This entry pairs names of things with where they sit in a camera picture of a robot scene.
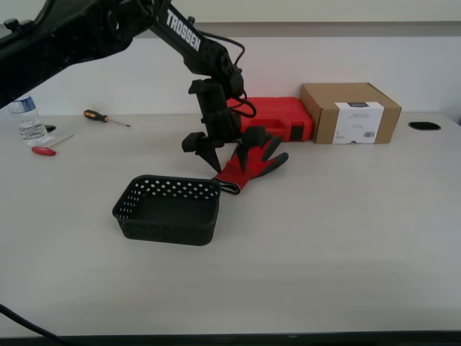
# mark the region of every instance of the basket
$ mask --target basket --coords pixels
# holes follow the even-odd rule
[[[204,246],[215,232],[220,193],[213,180],[143,175],[112,215],[129,239]]]

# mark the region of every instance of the cardboard box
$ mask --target cardboard box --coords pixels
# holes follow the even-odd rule
[[[402,107],[370,83],[303,84],[317,144],[389,143]]]

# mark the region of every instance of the black cable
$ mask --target black cable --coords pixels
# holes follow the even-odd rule
[[[225,41],[225,42],[229,42],[229,43],[232,43],[233,45],[236,45],[238,47],[241,48],[241,53],[240,55],[237,57],[236,59],[236,62],[234,63],[234,65],[237,65],[238,62],[240,61],[240,59],[242,58],[243,54],[245,54],[245,46],[242,45],[241,43],[235,41],[235,40],[231,40],[230,38],[226,38],[226,37],[222,37],[222,36],[219,36],[219,35],[215,35],[215,34],[210,34],[209,32],[204,32],[204,31],[200,31],[198,30],[198,32],[200,34],[202,34],[203,36],[205,37],[211,37],[211,38],[214,38],[216,40],[221,40],[221,41]],[[248,101],[248,97],[246,95],[246,92],[243,91],[243,95],[245,96],[245,99],[241,99],[240,97],[233,97],[233,99],[235,99],[236,101],[240,102],[239,105],[236,105],[236,106],[233,106],[231,107],[232,111],[236,114],[239,114],[243,117],[256,117],[256,107]],[[248,114],[248,113],[245,113],[245,112],[242,112],[241,110],[238,110],[237,108],[243,106],[243,105],[247,105],[248,107],[251,108],[251,111],[253,112],[252,114]]]
[[[249,114],[249,113],[242,112],[241,110],[237,110],[235,107],[231,108],[232,112],[239,114],[243,117],[256,117],[256,113],[257,113],[256,107],[251,102],[248,101],[248,97],[246,96],[245,92],[244,92],[244,95],[245,95],[245,99],[241,99],[240,97],[233,97],[233,98],[240,102],[240,105],[237,107],[246,105],[251,108],[252,113]]]
[[[40,328],[39,326],[36,326],[32,322],[27,321],[26,319],[23,319],[20,315],[14,313],[10,309],[8,309],[6,306],[3,306],[0,304],[0,314],[5,315],[12,321],[15,321],[16,323],[20,324],[24,328],[27,328],[28,330],[31,330],[37,334],[42,335],[43,337],[46,337],[49,340],[54,341],[58,345],[63,345],[63,346],[76,346],[76,344],[66,341],[59,337],[58,335],[54,335],[53,333],[49,332],[48,330],[44,330],[43,328]]]
[[[240,55],[237,57],[236,62],[234,63],[234,65],[237,65],[238,62],[240,61],[241,57],[243,56],[243,54],[245,54],[245,46],[242,45],[241,43],[237,42],[237,41],[231,40],[230,38],[218,36],[218,35],[215,35],[215,34],[210,34],[209,32],[205,32],[205,31],[200,31],[200,30],[198,30],[198,32],[199,32],[200,34],[204,35],[205,37],[211,37],[211,38],[214,38],[214,39],[216,39],[216,40],[229,42],[229,43],[232,43],[233,45],[236,45],[236,46],[240,47],[241,50],[242,50],[242,52],[241,52]]]
[[[245,97],[244,100],[245,100],[245,101],[248,100],[248,95],[246,94],[246,91],[245,91],[245,90],[243,91],[243,95],[244,95],[244,97]],[[234,110],[234,109],[236,109],[236,108],[242,107],[243,105],[244,105],[244,103],[243,103],[243,102],[240,102],[238,105],[232,106],[232,107],[229,107],[229,108],[231,108],[232,110]]]
[[[45,5],[43,5],[42,10],[37,15],[37,18],[34,20],[35,28],[39,27],[45,21],[46,17],[51,12],[53,5],[55,4],[56,0],[46,0]]]

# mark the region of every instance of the toolbox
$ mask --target toolbox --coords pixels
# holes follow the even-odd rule
[[[251,126],[264,126],[273,136],[280,136],[284,142],[309,141],[313,132],[313,120],[303,103],[297,97],[250,97],[257,109],[256,117],[241,117],[241,132]],[[229,107],[238,106],[233,99]],[[238,110],[251,113],[251,108],[241,105]]]

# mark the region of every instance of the plastic bottle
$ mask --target plastic bottle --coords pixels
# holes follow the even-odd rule
[[[9,104],[8,110],[19,122],[19,132],[29,146],[41,146],[50,140],[45,126],[40,122],[35,102],[29,94]]]

